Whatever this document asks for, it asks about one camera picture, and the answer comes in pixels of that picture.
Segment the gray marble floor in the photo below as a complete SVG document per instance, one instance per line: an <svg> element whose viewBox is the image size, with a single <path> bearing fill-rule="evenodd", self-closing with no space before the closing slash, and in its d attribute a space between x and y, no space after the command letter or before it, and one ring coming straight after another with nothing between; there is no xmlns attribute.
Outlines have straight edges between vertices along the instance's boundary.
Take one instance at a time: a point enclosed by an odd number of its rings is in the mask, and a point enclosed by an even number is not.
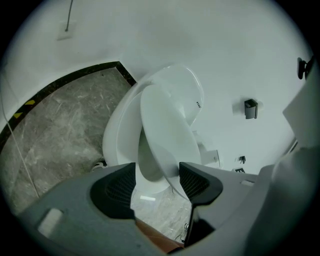
<svg viewBox="0 0 320 256"><path fill-rule="evenodd" d="M19 123L13 133L40 197L59 182L89 172L103 157L106 124L129 89L115 68L95 72L56 90ZM0 154L0 170L4 195L12 212L18 214L38 197L13 136ZM167 237L185 236L191 204L171 187L151 195L135 190L131 208Z"/></svg>

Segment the white toilet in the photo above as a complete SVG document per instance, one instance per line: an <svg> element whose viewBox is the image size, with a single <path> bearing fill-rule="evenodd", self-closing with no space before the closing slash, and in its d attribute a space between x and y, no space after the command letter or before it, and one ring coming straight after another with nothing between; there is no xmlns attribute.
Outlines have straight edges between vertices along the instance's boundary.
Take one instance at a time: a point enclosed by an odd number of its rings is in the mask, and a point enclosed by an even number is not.
<svg viewBox="0 0 320 256"><path fill-rule="evenodd" d="M135 162L138 191L154 194L172 185L188 199L179 182L179 162L202 163L205 143L191 125L203 104L202 86L186 66L168 64L145 75L107 123L102 149L108 165Z"/></svg>

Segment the wall outlet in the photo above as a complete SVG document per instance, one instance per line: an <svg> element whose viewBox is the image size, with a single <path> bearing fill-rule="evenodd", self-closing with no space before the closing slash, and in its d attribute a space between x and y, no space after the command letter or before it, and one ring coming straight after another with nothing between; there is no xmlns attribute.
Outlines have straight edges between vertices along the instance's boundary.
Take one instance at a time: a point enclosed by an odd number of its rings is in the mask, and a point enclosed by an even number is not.
<svg viewBox="0 0 320 256"><path fill-rule="evenodd" d="M66 31L67 28L67 22L66 21L61 21L58 24L58 34L57 34L57 40L64 40L68 38L72 38L75 33L75 28L76 28L77 22L75 20L70 20L69 21L69 26L68 30Z"/></svg>

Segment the black floor border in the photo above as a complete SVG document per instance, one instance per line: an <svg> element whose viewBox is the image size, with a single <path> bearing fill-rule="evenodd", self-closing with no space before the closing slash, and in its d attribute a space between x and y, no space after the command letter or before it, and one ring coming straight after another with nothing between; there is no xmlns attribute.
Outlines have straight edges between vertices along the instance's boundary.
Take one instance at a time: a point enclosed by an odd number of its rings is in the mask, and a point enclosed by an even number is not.
<svg viewBox="0 0 320 256"><path fill-rule="evenodd" d="M38 91L36 95L34 95L32 98L30 98L25 104L23 104L16 113L10 118L9 124L12 130L14 130L17 125L25 118L25 116L36 106L38 105L44 98L61 88L62 86L65 86L66 84L84 77L86 75L107 70L111 68L116 68L119 73L123 76L123 78L129 83L129 85L133 86L136 81L135 79L129 74L129 72L125 69L125 67L120 63L120 61L113 61L113 62L107 62L102 64L97 64L89 67L85 67L83 69L80 69L78 71L72 72L70 74L67 74L52 83L48 84L46 87L44 87L42 90ZM11 132L8 127L8 124L5 125L2 132L0 133L0 153L2 152L8 138L10 137Z"/></svg>

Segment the white wall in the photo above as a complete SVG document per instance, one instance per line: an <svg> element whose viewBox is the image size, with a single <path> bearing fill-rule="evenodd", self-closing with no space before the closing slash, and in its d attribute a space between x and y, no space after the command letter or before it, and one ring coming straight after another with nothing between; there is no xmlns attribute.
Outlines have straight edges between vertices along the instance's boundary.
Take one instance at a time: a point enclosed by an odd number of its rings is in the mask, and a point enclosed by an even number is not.
<svg viewBox="0 0 320 256"><path fill-rule="evenodd" d="M74 0L74 37L57 41L69 4L46 2L16 35L1 71L8 118L43 87L84 67L120 59L138 80L157 66L181 62L196 73L205 94L193 128L212 137L225 169L239 167L235 158L245 155L244 170L258 173L290 146L294 135L282 111L303 84L297 57L310 55L295 27L271 4ZM264 103L258 119L233 113L248 98ZM0 130L4 125L0 118Z"/></svg>
<svg viewBox="0 0 320 256"><path fill-rule="evenodd" d="M277 8L256 0L161 1L121 56L138 80L168 62L189 66L202 83L204 107L193 128L212 137L224 169L242 166L257 174L285 153L294 134L282 114L304 81L297 58L308 48ZM246 120L233 108L262 101L258 119Z"/></svg>

